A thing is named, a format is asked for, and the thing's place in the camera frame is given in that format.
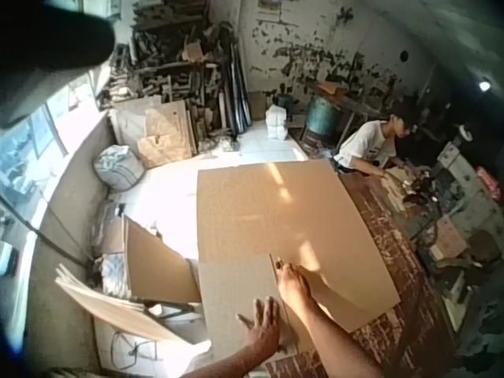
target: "white wall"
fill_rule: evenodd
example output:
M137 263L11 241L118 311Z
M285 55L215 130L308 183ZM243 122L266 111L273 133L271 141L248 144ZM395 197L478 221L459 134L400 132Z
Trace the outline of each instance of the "white wall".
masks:
M98 204L107 196L107 188L95 175L92 161L113 141L106 117L102 118L72 156L50 200L53 213L47 211L40 226L44 235L81 261L86 261L81 248L90 249L91 225ZM37 241L28 288L25 349L28 368L42 372L52 367L75 367L97 372L91 316L54 283L55 269L60 263L85 280L83 268Z
M374 80L372 73L384 83L398 77L397 95L420 91L432 70L435 60L422 45L359 0L284 0L281 14L259 7L258 2L242 0L241 7L232 8L240 1L214 0L210 7L216 20L228 17L227 9L240 8L235 29L249 91L279 91L283 83L307 103L309 97L298 79L311 76L323 81L334 68L345 76L357 52L364 55L367 80ZM353 20L338 20L342 6L352 9ZM403 50L409 53L406 63L399 59Z

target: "floor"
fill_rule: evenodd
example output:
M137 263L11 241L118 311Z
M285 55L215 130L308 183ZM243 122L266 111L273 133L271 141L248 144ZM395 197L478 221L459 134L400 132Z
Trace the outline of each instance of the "floor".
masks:
M185 258L198 259L196 242L196 185L198 171L228 166L279 162L304 161L306 155L297 143L287 137L286 140L268 139L264 122L255 123L247 133L239 137L239 150L207 154L186 161L163 165L147 171L141 182L130 191L110 195L118 202L125 202L126 214L144 227L156 227L163 235L164 242L178 251ZM205 329L198 325L204 324L202 315L190 315L185 320L189 324L194 337L201 339L206 334ZM102 367L119 370L135 359L128 354L135 343L147 340L133 336L118 337L111 351L114 330L101 321L95 322L95 333ZM141 376L178 377L190 368L204 365L211 361L211 354L204 354L210 347L210 342L204 341L195 345L173 345L169 343L144 343L138 351L136 363L128 369L121 370L129 374Z

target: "blue barrel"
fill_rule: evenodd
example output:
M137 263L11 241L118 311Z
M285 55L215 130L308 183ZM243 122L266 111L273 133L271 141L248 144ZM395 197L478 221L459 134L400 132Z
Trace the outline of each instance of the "blue barrel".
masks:
M317 146L318 142L333 143L342 116L342 110L325 98L314 98L306 114L306 128L302 141L311 146Z

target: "ceiling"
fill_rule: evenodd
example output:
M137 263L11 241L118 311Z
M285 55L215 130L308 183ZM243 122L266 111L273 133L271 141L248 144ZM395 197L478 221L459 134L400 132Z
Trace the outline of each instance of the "ceiling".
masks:
M492 0L365 0L418 38L464 87L504 102L504 17Z

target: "red object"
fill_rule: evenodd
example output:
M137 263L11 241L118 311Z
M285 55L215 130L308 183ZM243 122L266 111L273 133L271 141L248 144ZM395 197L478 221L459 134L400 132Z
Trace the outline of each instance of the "red object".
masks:
M494 201L500 202L501 190L498 187L497 180L490 173L488 173L487 170L483 167L478 167L476 169L476 174L480 178L483 185L488 189Z

